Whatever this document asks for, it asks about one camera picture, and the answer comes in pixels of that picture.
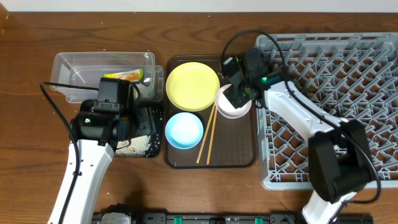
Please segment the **light blue bowl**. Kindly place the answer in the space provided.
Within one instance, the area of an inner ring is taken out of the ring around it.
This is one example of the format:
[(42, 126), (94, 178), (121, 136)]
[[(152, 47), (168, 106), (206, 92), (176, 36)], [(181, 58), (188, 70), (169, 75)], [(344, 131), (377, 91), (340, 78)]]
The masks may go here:
[(165, 137), (168, 143), (177, 149), (191, 149), (202, 139), (203, 123), (200, 118), (188, 112), (173, 115), (165, 126)]

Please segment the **green orange snack wrapper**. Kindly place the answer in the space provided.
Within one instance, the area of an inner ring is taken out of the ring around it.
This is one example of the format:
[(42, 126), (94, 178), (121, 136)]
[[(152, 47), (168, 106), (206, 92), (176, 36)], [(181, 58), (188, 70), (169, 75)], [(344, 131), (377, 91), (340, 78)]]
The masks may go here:
[(138, 68), (135, 70), (117, 72), (117, 73), (105, 73), (105, 78), (117, 78), (122, 80), (127, 80), (129, 82), (139, 82), (144, 76), (144, 70)]

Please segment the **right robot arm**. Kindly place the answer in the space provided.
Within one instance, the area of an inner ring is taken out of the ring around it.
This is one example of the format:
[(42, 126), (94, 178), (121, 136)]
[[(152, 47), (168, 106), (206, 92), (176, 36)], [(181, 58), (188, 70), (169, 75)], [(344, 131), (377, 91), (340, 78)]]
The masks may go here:
[(222, 58), (220, 69), (231, 82), (224, 95), (234, 108), (258, 102), (307, 142), (313, 193), (302, 217), (306, 223), (336, 223), (341, 209), (376, 178), (364, 126), (312, 103), (288, 79), (284, 67), (269, 70), (259, 49)]

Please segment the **yellow plate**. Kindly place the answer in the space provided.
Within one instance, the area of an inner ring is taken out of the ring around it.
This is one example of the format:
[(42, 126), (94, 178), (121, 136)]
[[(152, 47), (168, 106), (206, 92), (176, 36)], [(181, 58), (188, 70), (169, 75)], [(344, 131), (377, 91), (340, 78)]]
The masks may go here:
[(216, 72), (200, 62), (187, 62), (175, 67), (166, 81), (170, 102), (184, 111), (201, 111), (215, 101), (220, 89)]

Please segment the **white rice pile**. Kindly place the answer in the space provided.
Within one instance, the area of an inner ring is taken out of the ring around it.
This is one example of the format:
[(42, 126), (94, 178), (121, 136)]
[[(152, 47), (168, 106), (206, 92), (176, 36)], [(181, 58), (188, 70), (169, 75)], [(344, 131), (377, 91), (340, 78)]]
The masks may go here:
[(151, 104), (155, 124), (155, 133), (148, 136), (141, 136), (128, 141), (119, 142), (116, 157), (156, 157), (160, 152), (162, 140), (162, 127), (164, 121), (164, 109), (160, 103)]

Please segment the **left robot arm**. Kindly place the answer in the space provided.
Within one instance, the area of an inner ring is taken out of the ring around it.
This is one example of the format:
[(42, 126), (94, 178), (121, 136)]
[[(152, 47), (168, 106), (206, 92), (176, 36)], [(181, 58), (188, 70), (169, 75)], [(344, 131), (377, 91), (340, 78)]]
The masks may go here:
[(70, 138), (67, 168), (49, 223), (90, 223), (118, 143), (155, 133), (152, 113), (139, 105), (135, 83), (103, 77), (95, 90), (97, 99), (85, 100), (71, 121), (44, 95)]

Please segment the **pink bowl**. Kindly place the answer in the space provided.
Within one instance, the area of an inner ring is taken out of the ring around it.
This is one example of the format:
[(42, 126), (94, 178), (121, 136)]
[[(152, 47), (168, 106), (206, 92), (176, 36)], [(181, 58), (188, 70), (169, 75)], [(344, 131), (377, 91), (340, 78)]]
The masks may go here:
[(228, 119), (237, 119), (243, 117), (251, 109), (252, 101), (249, 100), (243, 107), (234, 108), (232, 104), (224, 96), (223, 92), (230, 87), (231, 84), (222, 86), (216, 93), (215, 105), (217, 110)]

